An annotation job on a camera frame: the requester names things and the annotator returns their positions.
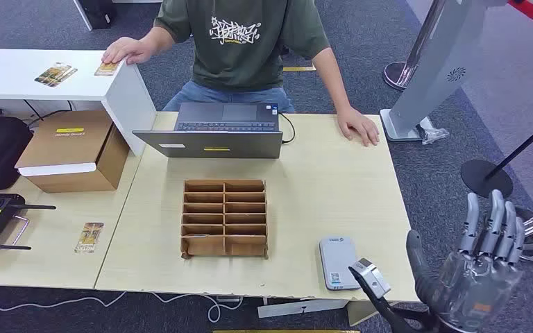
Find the person's right hand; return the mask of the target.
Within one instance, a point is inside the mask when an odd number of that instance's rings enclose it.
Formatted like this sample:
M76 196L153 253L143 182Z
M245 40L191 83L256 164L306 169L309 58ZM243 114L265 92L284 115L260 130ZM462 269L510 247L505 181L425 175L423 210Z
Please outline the person's right hand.
M131 37L120 37L107 47L101 62L112 64L125 60L128 65L139 64L148 61L155 53L155 44L145 38L136 40Z

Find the person's left hand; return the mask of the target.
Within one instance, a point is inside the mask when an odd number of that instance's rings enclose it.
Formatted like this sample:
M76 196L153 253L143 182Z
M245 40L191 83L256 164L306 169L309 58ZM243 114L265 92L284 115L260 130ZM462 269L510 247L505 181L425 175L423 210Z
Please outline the person's left hand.
M380 142L376 124L351 106L337 109L337 123L346 139L352 140L356 133L365 146L376 146Z

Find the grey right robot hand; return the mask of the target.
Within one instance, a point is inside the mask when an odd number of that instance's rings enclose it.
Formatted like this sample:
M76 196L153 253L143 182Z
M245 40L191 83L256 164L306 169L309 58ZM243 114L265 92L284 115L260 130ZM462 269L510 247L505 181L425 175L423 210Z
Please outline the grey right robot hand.
M430 272L421 236L407 234L406 251L418 299L426 304L440 329L478 332L511 297L523 276L517 263L525 229L515 205L494 189L483 230L478 228L477 195L467 196L467 215L458 248L443 262L438 275Z

